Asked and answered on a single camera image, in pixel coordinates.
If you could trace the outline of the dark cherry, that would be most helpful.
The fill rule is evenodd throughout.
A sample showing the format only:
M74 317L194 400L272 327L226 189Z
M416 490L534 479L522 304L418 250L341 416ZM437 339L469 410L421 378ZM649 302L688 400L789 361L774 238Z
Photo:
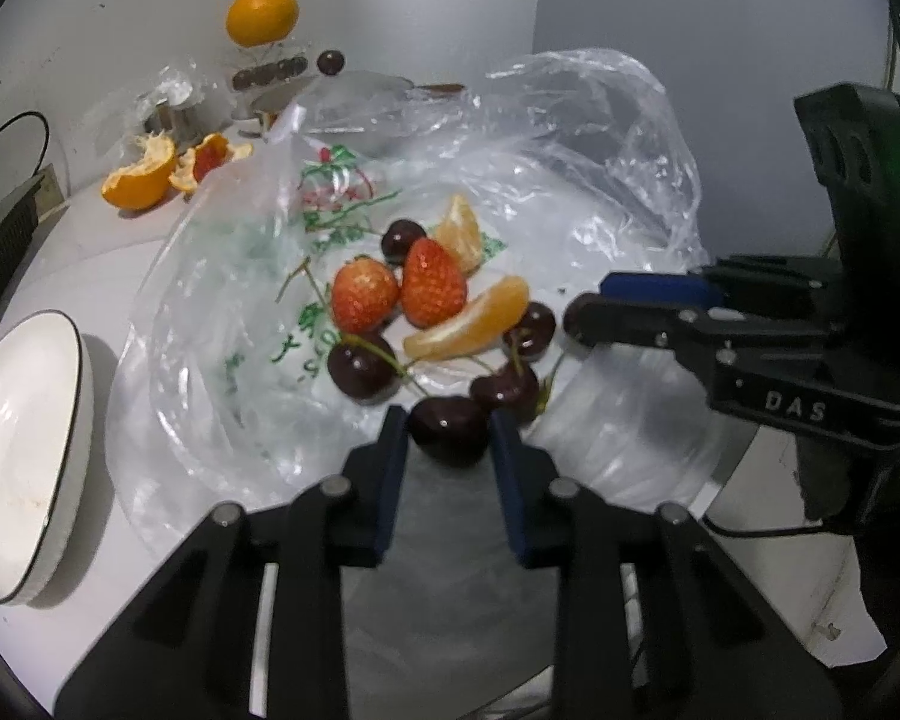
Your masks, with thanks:
M390 394L398 372L390 343L379 333L357 335L357 343L341 340L329 351L326 367L340 392L356 401L372 401Z
M409 413L408 429L425 455L460 470L478 465L489 445L489 413L461 395L419 400Z
M401 218L401 220L393 221L383 233L380 241L380 249L382 249L386 263L402 266L414 242L424 239L425 236L427 236L427 232L424 227L413 220Z
M526 362L543 358L556 333L556 316L543 302L532 301L521 319L502 335L502 343L509 353Z
M476 377L470 397L484 410L509 410L518 424L530 424L538 411L539 379L526 362L507 362L489 376Z

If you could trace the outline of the orange segment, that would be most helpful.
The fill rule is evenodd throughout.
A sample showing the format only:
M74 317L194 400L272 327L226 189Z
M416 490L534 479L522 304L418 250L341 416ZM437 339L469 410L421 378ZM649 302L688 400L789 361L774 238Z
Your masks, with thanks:
M482 264L481 229L463 193L453 193L447 213L430 237L452 255L463 275L470 275Z
M530 285L509 275L484 289L456 316L403 340L408 358L445 361L479 353L515 327L530 304Z

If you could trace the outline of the red strawberry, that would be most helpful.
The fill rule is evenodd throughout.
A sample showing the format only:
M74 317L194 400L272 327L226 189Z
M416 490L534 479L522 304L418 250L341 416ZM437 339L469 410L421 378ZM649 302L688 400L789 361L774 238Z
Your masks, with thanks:
M393 314L398 299L400 287L390 266L357 257L336 273L329 309L341 332L374 332Z
M457 262L434 239L418 239L403 263L401 309L425 330L455 317L468 301L468 284Z

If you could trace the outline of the dark cherry top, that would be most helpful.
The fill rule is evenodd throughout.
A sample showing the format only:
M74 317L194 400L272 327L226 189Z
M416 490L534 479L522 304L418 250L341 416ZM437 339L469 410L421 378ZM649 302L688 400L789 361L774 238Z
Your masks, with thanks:
M414 242L424 239L425 236L427 236L427 232L424 227L413 220L401 218L401 220L393 221L383 233L380 241L380 249L382 249L386 263L402 266Z

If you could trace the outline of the clear printed plastic bag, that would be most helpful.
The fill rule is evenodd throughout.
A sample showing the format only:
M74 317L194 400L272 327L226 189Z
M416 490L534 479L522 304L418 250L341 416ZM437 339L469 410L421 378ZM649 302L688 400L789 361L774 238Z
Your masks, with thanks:
M343 465L391 405L461 395L494 341L409 361L356 401L326 360L336 271L406 218L434 231L453 193L478 218L481 294L509 275L566 309L608 273L706 261L701 186L663 86L610 49L544 52L458 94L290 103L244 160L201 182L137 293L107 416L107 463L137 536L170 551L217 502L264 509Z

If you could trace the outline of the white plate dark rim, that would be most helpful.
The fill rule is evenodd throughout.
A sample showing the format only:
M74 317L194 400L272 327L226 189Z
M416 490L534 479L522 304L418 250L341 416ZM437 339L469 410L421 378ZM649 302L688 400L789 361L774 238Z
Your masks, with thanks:
M25 605L59 566L79 512L94 426L92 364L63 312L0 340L0 605Z

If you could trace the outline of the metal pot lid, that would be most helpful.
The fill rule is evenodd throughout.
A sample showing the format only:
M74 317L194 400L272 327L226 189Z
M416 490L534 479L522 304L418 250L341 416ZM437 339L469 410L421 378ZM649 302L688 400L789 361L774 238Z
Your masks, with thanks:
M346 70L345 65L343 54L336 49L322 52L313 71L307 70L305 54L281 59L271 66L274 76L269 85L250 89L245 107L253 114L276 115L299 98L323 99L329 106L339 106L351 99L400 94L413 89L436 96L463 93L466 89L460 83L416 85L402 76Z

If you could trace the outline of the orange peel piece right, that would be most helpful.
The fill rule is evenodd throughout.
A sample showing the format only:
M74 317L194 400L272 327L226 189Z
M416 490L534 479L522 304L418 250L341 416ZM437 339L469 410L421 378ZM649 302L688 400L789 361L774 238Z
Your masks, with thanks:
M178 158L176 168L170 174L170 185L176 192L193 195L211 171L232 161L244 160L251 153L251 143L234 145L222 133L211 133Z

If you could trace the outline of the orange peel half left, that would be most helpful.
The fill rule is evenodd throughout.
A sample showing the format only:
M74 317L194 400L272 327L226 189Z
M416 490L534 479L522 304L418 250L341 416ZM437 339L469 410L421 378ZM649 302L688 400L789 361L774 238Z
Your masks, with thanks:
M100 187L100 195L118 210L144 211L169 192L176 168L176 144L167 133L137 138L142 156L136 163L113 171Z

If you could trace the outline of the whole orange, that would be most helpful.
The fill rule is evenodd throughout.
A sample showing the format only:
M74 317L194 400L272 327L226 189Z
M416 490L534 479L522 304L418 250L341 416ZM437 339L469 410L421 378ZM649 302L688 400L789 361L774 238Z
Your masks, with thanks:
M233 0L226 16L230 40L240 47L279 43L299 21L297 0Z

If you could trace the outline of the crumpled small plastic wrap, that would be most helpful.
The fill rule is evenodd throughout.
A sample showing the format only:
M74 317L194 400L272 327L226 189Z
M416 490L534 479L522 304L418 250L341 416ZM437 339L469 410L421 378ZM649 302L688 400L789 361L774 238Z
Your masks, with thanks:
M167 65L107 94L87 112L86 125L100 153L142 135L169 135L176 148L187 149L226 128L231 110L226 88L190 62Z

